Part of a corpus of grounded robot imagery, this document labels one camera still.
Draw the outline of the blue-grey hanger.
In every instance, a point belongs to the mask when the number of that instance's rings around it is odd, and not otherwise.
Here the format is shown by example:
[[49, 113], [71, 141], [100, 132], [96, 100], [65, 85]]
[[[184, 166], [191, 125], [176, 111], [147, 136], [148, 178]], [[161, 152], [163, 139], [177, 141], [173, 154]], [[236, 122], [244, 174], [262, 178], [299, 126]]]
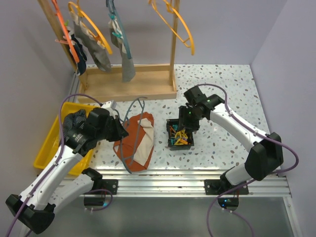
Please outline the blue-grey hanger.
[[[141, 107], [140, 120], [143, 118], [143, 113], [144, 113], [144, 109], [145, 109], [145, 99], [147, 99], [146, 96], [140, 96], [140, 97], [137, 97], [136, 99], [134, 99], [134, 100], [130, 103], [130, 105], [129, 105], [129, 107], [128, 107], [126, 113], [125, 113], [124, 120], [122, 121], [122, 124], [123, 124], [123, 127], [124, 127], [124, 128], [127, 128], [128, 125], [129, 125], [129, 123], [128, 123], [128, 121], [127, 121], [128, 115], [129, 115], [129, 113], [130, 113], [130, 110], [131, 110], [132, 106], [135, 104], [135, 102], [138, 102], [139, 105], [140, 105], [140, 107]], [[138, 141], [138, 137], [139, 137], [139, 132], [140, 132], [140, 124], [138, 124], [138, 127], [137, 127], [136, 138], [135, 138], [135, 143], [134, 143], [132, 155], [127, 156], [127, 157], [124, 156], [123, 148], [122, 148], [122, 146], [123, 146], [123, 139], [120, 140], [120, 144], [119, 144], [119, 150], [120, 150], [120, 155], [121, 155], [121, 161], [122, 161], [122, 163], [123, 163], [124, 168], [126, 169], [126, 171], [127, 171], [129, 174], [132, 174], [132, 171], [130, 170], [130, 168], [129, 168], [128, 165], [126, 164], [126, 160], [127, 160], [127, 159], [131, 159], [130, 164], [133, 164], [133, 162], [134, 162], [134, 156], [135, 156], [135, 153], [136, 153], [136, 145], [137, 145], [137, 141]]]

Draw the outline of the yellow plastic hanger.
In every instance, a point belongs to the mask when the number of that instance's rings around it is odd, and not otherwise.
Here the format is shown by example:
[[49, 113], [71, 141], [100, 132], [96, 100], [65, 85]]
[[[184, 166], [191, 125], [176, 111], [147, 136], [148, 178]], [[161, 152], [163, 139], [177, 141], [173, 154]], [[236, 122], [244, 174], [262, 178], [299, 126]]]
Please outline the yellow plastic hanger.
[[[190, 28], [188, 27], [186, 21], [183, 19], [179, 12], [180, 1], [179, 0], [162, 0], [165, 6], [165, 11], [173, 18], [173, 23], [171, 24], [164, 15], [160, 12], [158, 8], [157, 0], [149, 0], [148, 5], [154, 10], [158, 17], [163, 21], [163, 23], [170, 29], [173, 36], [175, 36], [186, 48], [190, 50], [190, 54], [195, 55], [195, 42]], [[181, 25], [184, 29], [185, 35], [182, 36], [178, 33], [178, 25]]]

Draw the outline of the rust orange underwear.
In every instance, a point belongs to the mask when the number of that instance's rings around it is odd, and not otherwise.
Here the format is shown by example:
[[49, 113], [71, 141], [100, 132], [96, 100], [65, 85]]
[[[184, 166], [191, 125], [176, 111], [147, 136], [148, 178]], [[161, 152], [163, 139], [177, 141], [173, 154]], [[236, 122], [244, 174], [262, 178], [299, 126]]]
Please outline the rust orange underwear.
[[[143, 118], [140, 120], [140, 114], [131, 117], [128, 120], [127, 132], [129, 135], [123, 139], [123, 153], [124, 156], [130, 156], [133, 152], [133, 147], [136, 138], [138, 124], [140, 124], [140, 132], [136, 145], [136, 153], [133, 164], [130, 164], [131, 159], [126, 160], [126, 164], [132, 172], [140, 172], [146, 170], [151, 161], [154, 151], [154, 117], [152, 114], [144, 112]], [[117, 141], [113, 145], [113, 150], [117, 157], [121, 160], [120, 142]]]

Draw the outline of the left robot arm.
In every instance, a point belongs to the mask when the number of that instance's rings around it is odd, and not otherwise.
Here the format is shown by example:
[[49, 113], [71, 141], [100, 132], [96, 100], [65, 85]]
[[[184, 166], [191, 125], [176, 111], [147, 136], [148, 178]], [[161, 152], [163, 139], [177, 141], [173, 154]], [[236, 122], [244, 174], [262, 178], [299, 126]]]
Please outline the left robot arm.
[[102, 175], [92, 168], [84, 169], [60, 190], [57, 187], [99, 141], [115, 142], [127, 135], [116, 110], [102, 106], [90, 111], [84, 122], [67, 132], [55, 156], [36, 180], [19, 195], [11, 194], [6, 199], [14, 220], [19, 220], [35, 234], [41, 234], [68, 203], [85, 193], [102, 192]]

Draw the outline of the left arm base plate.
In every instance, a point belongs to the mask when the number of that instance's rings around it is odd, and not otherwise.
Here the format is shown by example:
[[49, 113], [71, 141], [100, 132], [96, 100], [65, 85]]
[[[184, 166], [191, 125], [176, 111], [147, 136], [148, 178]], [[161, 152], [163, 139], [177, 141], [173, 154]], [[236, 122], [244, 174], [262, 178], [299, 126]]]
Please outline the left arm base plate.
[[119, 187], [119, 181], [117, 179], [102, 179], [95, 181], [92, 189], [85, 194], [96, 194], [96, 195], [106, 195], [112, 194], [116, 195]]

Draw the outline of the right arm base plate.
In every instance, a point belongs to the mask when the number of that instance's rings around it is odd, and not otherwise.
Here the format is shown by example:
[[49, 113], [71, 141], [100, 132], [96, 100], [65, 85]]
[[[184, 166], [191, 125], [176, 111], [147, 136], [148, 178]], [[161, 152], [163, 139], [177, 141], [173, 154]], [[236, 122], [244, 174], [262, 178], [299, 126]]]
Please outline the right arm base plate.
[[[249, 194], [249, 189], [248, 186], [246, 185], [246, 182], [242, 182], [242, 187], [239, 188], [238, 190], [234, 190], [228, 193], [228, 195], [248, 195]], [[235, 188], [236, 186], [231, 186], [230, 184], [226, 186], [222, 186], [221, 180], [219, 179], [206, 179], [204, 180], [204, 189], [205, 189], [205, 194], [206, 195], [220, 195], [232, 188]]]

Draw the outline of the navy striped underwear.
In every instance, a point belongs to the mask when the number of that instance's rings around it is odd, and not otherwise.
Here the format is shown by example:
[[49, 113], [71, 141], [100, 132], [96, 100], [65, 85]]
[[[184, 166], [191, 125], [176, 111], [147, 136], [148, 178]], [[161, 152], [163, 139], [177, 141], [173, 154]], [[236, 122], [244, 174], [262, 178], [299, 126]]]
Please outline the navy striped underwear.
[[67, 133], [73, 128], [83, 128], [83, 123], [85, 122], [86, 118], [86, 110], [84, 109], [80, 109], [75, 113], [66, 115], [62, 123], [63, 138], [65, 139]]

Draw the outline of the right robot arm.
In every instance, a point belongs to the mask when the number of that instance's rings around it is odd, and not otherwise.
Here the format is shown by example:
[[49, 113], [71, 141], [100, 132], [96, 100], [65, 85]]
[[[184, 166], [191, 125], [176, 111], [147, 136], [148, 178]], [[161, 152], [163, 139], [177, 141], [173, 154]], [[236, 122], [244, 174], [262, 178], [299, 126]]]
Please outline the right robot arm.
[[261, 181], [283, 164], [281, 137], [252, 126], [228, 106], [226, 98], [206, 96], [198, 86], [188, 89], [184, 97], [187, 102], [179, 108], [180, 129], [197, 131], [202, 119], [210, 120], [235, 137], [248, 152], [244, 164], [225, 171], [211, 185], [216, 194], [231, 194], [251, 179]]

